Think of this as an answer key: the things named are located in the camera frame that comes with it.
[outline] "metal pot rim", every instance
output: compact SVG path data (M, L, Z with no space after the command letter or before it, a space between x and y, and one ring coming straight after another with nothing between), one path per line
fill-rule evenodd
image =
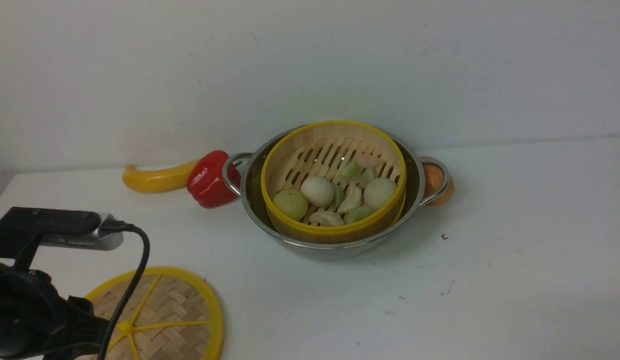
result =
M262 155L261 153L264 151L264 149L268 148L270 145L272 145L272 143L274 141L278 141L280 138L284 137L286 134L288 134L289 132L292 132L295 129L290 129L287 130L285 132L280 133L279 135L272 137L268 142L266 142L263 146L261 146L261 148L259 148L258 150L256 150L253 154L252 157L250 157L250 160L248 161L248 164L246 166L252 166L253 164L253 160L257 157L259 157L260 155ZM404 145L403 142L399 141L397 139L397 137L395 137L392 134L389 134L390 137L392 137L392 139L394 141L396 141L400 146L402 146L402 148L404 148L404 150L406 150L406 152L408 152L410 154L410 156L412 157L413 161L415 162L417 169L419 171L419 189L417 191L417 196L416 199L414 201L414 203L412 204L412 206L410 207L410 209L408 211L405 212L405 214L399 219L399 221L394 224L392 227L386 229L385 231L378 233L376 235L373 235L371 237L368 237L366 239L361 239L361 240L357 240L357 241L353 241L353 242L349 242L349 243L341 243L341 244L316 244L316 243L307 243L305 241L299 241L299 240L295 240L295 239L290 239L287 236L284 236L282 234L279 234L278 232L272 230L270 227L268 227L266 224L264 224L259 217L257 217L257 215L254 213L254 210L252 210L252 207L250 207L250 204L248 203L248 197L245 191L241 191L241 203L243 204L243 208L245 209L245 211L248 213L248 216L250 217L250 219L252 219L252 221L257 224L257 226L259 226L262 230L264 230L266 233L268 233L271 237L274 237L275 239L281 240L282 242L291 244L291 245L295 245L299 248L311 248L311 249L316 249L316 250L337 250L337 249L347 249L347 248L354 248L354 247L359 247L359 246L363 246L365 244L369 244L369 243L373 243L377 240L383 239L384 237L386 237L387 235L389 235L390 233L394 232L395 230L397 230L397 228L401 227L406 221L408 221L408 219L412 216L412 214L414 214L415 210L417 208L419 208L421 205L424 205L423 200L423 193L424 193L424 189L425 189L425 174L424 174L424 170L423 170L423 165L421 163L421 159L419 157L416 157L416 155L408 148L408 146ZM245 189L247 185L247 177L246 176L242 176L241 177L241 189Z

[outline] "yellow steamer rim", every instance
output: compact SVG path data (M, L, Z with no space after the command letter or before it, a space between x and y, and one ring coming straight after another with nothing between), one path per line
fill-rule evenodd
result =
M132 276L134 271L117 276L86 296L97 316L111 316ZM143 272L116 324L106 359L218 360L222 350L223 315L214 291L193 273L154 267Z
M388 162L388 159L396 160L391 168L388 166L390 169L385 169L386 164L383 164L383 173L386 173L385 177L392 180L396 178L397 190L390 198L390 201L374 212L374 214L353 224L321 227L308 223L310 214L317 210L313 205L310 205L308 213L301 221L295 221L287 217L275 207L273 198L279 191L292 188L295 190L300 189L301 183L307 176L325 176L328 180L334 182L335 176L342 167L351 161L355 152L371 153L386 162ZM335 160L335 157L337 159L334 164L330 163L328 166L324 164L324 161ZM303 160L305 162L302 164L303 168L301 171L296 173L294 173L293 169L286 171L293 162ZM365 123L354 121L323 121L296 129L283 137L272 148L264 161L263 170L261 171L261 191L264 194L263 198L270 219L281 233L286 232L282 231L283 229L277 223L312 237L348 237L377 225L388 216L392 217L391 222L388 223L389 226L400 218L401 208L405 199L406 176L404 174L406 174L406 165L399 146L381 130Z

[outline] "steamer basket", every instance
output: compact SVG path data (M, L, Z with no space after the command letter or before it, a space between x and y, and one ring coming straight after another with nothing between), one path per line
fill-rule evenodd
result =
M86 298L108 319L134 271L113 278ZM193 273L147 268L116 324L106 360L218 360L223 315L214 291ZM95 360L96 355L77 360Z
M318 210L333 211L334 205L321 209L310 205L301 221L290 219L275 207L272 199L279 191L298 191L308 176L323 176L339 184L335 176L355 153L363 152L384 161L374 169L377 177L392 179L397 184L390 201L371 216L353 224L322 227L309 223L310 215ZM397 222L405 201L405 169L399 147L381 130L354 121L313 123L287 134L268 153L261 173L261 190L269 217L281 234L315 244L342 244L376 235ZM347 190L349 184L339 185Z

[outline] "plastic food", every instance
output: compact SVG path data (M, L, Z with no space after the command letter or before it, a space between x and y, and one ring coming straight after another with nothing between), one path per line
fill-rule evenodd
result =
M375 178L376 175L374 175L374 170L369 168L365 169L365 171L363 171L363 175L361 175L361 187L365 189L365 187Z
M332 183L321 176L310 176L301 184L301 193L315 207L327 207L334 198Z
M343 201L346 199L346 194L338 184L332 183L332 187L334 187L334 206L337 208L343 204Z
M222 150L214 150L200 159L188 177L188 191L201 207L215 208L227 204L236 195L223 183L221 171L229 158ZM231 182L239 186L241 174L230 166L228 175Z
M339 214L351 212L351 210L361 206L362 200L363 193L361 192L361 189L359 189L354 182L351 182L348 187L348 196L346 196L346 199L343 201L339 209L337 209L337 212Z
M300 191L283 190L273 198L273 203L277 209L281 210L285 216L296 221L305 216L308 212L308 201Z
M157 193L182 188L188 183L189 174L197 162L198 160L156 171L137 170L132 164L127 164L123 182L129 189L140 193Z
M354 161L359 164L362 168L375 168L381 166L383 164L383 159L380 157L376 157L374 155L365 154L363 152L358 152L354 155Z
M323 226L341 226L346 224L338 214L332 211L317 211L310 215L310 222L319 223Z
M356 209L348 212L345 216L345 223L350 224L357 221L361 221L362 219L367 218L368 216L374 214L376 210L371 207L364 205L361 207L357 207Z
M438 166L434 166L432 164L424 164L423 170L426 173L426 188L423 196L427 197L441 189L441 185L443 185L443 173ZM441 195L440 198L434 200L428 205L431 207L443 205L450 200L452 194L454 194L454 181L450 178L450 183L447 185L447 190Z
M365 187L365 204L380 209L396 192L396 184L389 178L375 178Z
M356 180L360 175L361 166L356 162L349 162L349 164L341 169L338 180L342 183L348 183L352 180Z

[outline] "toy banana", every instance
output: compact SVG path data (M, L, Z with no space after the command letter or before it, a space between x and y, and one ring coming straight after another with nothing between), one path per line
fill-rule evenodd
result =
M197 162L198 160L156 171L137 170L132 164L127 164L123 182L129 189L140 193L170 191L186 186L189 174Z

